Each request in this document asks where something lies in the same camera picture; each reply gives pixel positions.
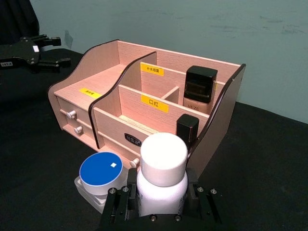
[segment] yellow label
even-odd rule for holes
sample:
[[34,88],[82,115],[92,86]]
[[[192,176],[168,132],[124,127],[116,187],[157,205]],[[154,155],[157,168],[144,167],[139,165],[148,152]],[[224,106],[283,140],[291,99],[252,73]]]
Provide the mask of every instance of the yellow label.
[[157,66],[151,66],[148,64],[140,64],[140,70],[149,72],[151,74],[159,75],[159,76],[164,76],[163,68],[159,68]]
[[147,105],[150,105],[158,110],[161,110],[163,112],[168,113],[169,111],[169,106],[168,104],[165,104],[163,102],[160,102],[158,100],[155,100],[153,98],[150,98],[148,96],[145,95],[141,95],[141,102],[146,103]]
[[80,91],[81,93],[84,93],[85,95],[88,95],[88,96],[90,96],[90,97],[92,97],[92,98],[95,98],[95,99],[97,99],[97,98],[99,98],[99,97],[102,96],[101,94],[96,93],[96,92],[94,92],[94,91],[92,91],[92,90],[89,90],[89,89],[87,89],[87,88],[82,88],[82,89],[80,89],[79,91]]

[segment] light blue wall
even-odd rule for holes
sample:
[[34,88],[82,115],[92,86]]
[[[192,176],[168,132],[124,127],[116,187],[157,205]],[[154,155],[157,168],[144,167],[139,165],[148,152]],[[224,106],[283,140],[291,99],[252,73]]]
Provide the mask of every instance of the light blue wall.
[[71,49],[121,39],[246,63],[238,101],[308,123],[307,0],[32,0]]

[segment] white bottle cap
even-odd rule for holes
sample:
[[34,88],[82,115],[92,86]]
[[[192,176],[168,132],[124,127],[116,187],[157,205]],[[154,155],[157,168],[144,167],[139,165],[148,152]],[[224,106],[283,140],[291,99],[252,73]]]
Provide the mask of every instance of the white bottle cap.
[[141,171],[156,186],[179,183],[185,174],[187,147],[171,133],[159,132],[147,137],[141,145]]

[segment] screw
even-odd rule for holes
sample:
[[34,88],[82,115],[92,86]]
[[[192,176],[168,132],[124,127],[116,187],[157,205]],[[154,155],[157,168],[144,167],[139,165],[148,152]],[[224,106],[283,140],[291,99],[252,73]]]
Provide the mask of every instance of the screw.
[[198,187],[197,190],[198,190],[198,192],[200,192],[200,193],[204,191],[202,187]]
[[180,217],[179,215],[176,215],[176,216],[174,217],[174,219],[175,219],[176,221],[180,221],[180,220],[181,220],[181,217]]
[[211,192],[212,194],[216,194],[216,193],[217,193],[216,189],[211,189],[210,192]]
[[114,194],[114,193],[116,192],[116,190],[115,190],[115,188],[112,188],[111,190],[109,190],[109,192],[110,192],[111,194]]
[[151,216],[150,216],[150,219],[151,219],[151,221],[156,221],[157,218],[156,218],[155,215],[151,215]]
[[127,186],[125,186],[123,189],[122,189],[124,192],[128,192],[129,188]]

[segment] dark edge trim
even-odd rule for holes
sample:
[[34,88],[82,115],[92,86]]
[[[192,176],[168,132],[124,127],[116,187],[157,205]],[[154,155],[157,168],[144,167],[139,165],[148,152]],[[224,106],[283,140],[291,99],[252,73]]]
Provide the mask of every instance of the dark edge trim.
[[105,95],[101,96],[100,98],[97,98],[96,100],[94,100],[94,101],[90,104],[89,109],[88,109],[88,113],[89,113],[89,118],[90,118],[90,122],[91,122],[91,126],[92,126],[92,131],[93,131],[93,134],[94,134],[96,146],[97,146],[98,149],[99,149],[100,147],[99,147],[99,144],[98,144],[98,138],[97,138],[96,131],[95,131],[95,128],[94,128],[94,122],[93,122],[93,119],[92,119],[92,109],[93,109],[95,103],[97,103],[99,100],[101,100],[101,99],[103,99],[104,97],[106,97],[107,95],[109,95],[109,94],[119,85],[120,81],[122,80],[122,78],[123,78],[123,76],[125,75],[125,73],[127,72],[127,70],[128,70],[134,63],[136,63],[136,62],[139,61],[140,59],[143,59],[143,58],[145,58],[145,57],[147,57],[147,56],[149,56],[149,55],[151,55],[151,54],[154,54],[154,53],[157,53],[157,52],[154,51],[154,52],[148,53],[148,54],[146,54],[146,55],[144,55],[144,56],[142,56],[142,57],[140,57],[140,58],[138,58],[138,59],[135,59],[135,60],[132,61],[130,64],[128,64],[128,65],[124,68],[122,74],[120,75],[120,77],[118,78],[118,80],[116,81],[116,83],[109,89],[109,91],[108,91]]
[[201,140],[203,139],[203,137],[205,136],[206,132],[208,131],[208,129],[210,128],[210,126],[212,125],[213,119],[219,109],[219,106],[221,104],[221,101],[223,100],[229,86],[231,85],[231,83],[235,80],[235,78],[239,75],[239,73],[246,67],[246,64],[242,64],[234,73],[233,75],[228,79],[228,81],[226,82],[226,84],[224,85],[224,87],[222,88],[219,97],[211,111],[211,114],[205,124],[205,127],[202,129],[197,141],[191,146],[191,148],[189,149],[189,153],[192,152],[192,150],[195,150],[196,147],[199,145],[199,143],[201,142]]
[[[109,42],[114,42],[114,41],[120,41],[120,40],[119,40],[119,39],[114,39],[114,40],[109,41]],[[67,78],[69,78],[69,77],[75,72],[75,70],[79,67],[79,65],[80,65],[80,63],[82,62],[82,59],[83,59],[83,57],[86,55],[86,53],[88,53],[90,50],[92,50],[92,49],[94,49],[94,48],[96,48],[96,47],[98,47],[98,46],[104,45],[104,44],[109,43],[109,42],[104,42],[104,43],[101,43],[101,44],[98,44],[98,45],[96,45],[96,46],[94,46],[94,47],[89,48],[86,52],[84,52],[84,54],[82,55],[82,57],[81,57],[79,63],[78,63],[77,66],[75,67],[75,69],[74,69],[66,78],[64,78],[64,79],[62,79],[62,80],[60,80],[60,81],[57,81],[57,82],[55,82],[55,83],[53,83],[53,84],[51,84],[51,85],[49,86],[49,88],[48,88],[48,90],[47,90],[47,99],[48,99],[48,102],[49,102],[49,105],[50,105],[51,108],[52,108],[52,104],[50,103],[50,100],[49,100],[49,97],[48,97],[48,93],[49,93],[49,91],[50,91],[50,88],[52,88],[54,85],[56,85],[56,84],[58,84],[58,83],[60,83],[60,82],[62,82],[62,81],[64,81],[64,80],[66,80]],[[54,110],[53,110],[53,109],[52,109],[52,112],[53,112],[54,117],[56,118],[56,121],[58,121],[58,120],[57,120],[57,117],[56,117],[56,114],[54,113]]]

